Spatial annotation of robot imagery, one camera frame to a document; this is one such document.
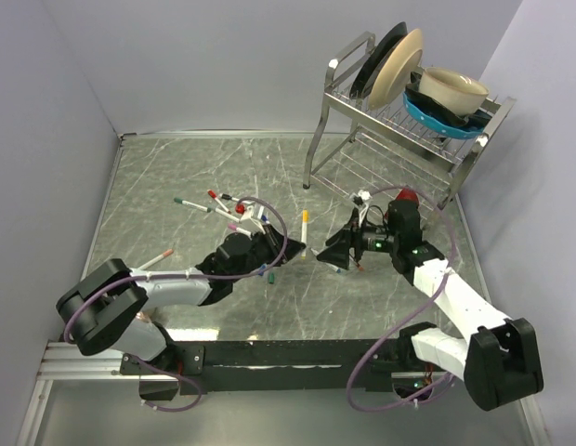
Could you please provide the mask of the yellow cap marker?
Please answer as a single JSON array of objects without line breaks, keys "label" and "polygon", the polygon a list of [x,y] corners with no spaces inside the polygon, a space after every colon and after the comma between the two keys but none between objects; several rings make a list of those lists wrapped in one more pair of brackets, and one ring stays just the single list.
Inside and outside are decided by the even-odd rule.
[{"label": "yellow cap marker", "polygon": [[308,219],[309,213],[307,209],[302,211],[302,223],[301,223],[301,239],[300,242],[305,246],[301,251],[301,258],[306,259],[307,257],[307,246],[308,246]]}]

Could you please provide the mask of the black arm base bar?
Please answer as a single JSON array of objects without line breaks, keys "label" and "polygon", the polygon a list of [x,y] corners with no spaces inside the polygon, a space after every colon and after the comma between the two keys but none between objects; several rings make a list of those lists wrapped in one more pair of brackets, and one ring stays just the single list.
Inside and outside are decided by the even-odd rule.
[{"label": "black arm base bar", "polygon": [[[181,341],[164,360],[168,373],[196,382],[179,383],[179,393],[195,395],[231,391],[341,389],[373,345],[372,339],[282,341]],[[396,339],[375,352],[353,385],[370,392],[390,392],[396,380],[413,380],[438,372],[419,361]]]}]

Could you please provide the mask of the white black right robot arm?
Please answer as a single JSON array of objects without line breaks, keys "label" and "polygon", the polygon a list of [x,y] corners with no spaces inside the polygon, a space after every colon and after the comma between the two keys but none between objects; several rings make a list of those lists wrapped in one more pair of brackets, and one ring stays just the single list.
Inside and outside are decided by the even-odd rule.
[{"label": "white black right robot arm", "polygon": [[408,370],[437,366],[459,378],[484,411],[541,392],[543,371],[533,326],[496,309],[425,240],[417,195],[402,190],[379,225],[369,222],[370,206],[360,194],[353,201],[349,221],[316,258],[348,269],[365,252],[389,255],[395,271],[428,296],[460,333],[452,337],[430,322],[407,325],[395,340],[396,361]]}]

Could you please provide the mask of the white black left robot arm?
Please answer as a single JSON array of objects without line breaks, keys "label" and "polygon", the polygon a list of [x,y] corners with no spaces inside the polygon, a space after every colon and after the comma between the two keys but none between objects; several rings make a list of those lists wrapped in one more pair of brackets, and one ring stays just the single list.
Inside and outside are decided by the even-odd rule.
[{"label": "white black left robot arm", "polygon": [[63,338],[84,356],[114,348],[164,373],[176,359],[170,336],[162,326],[140,321],[139,312],[214,305],[232,293],[235,282],[281,266],[305,247],[266,225],[252,235],[231,233],[203,262],[187,270],[131,269],[120,258],[109,259],[57,301],[56,311],[65,324]]}]

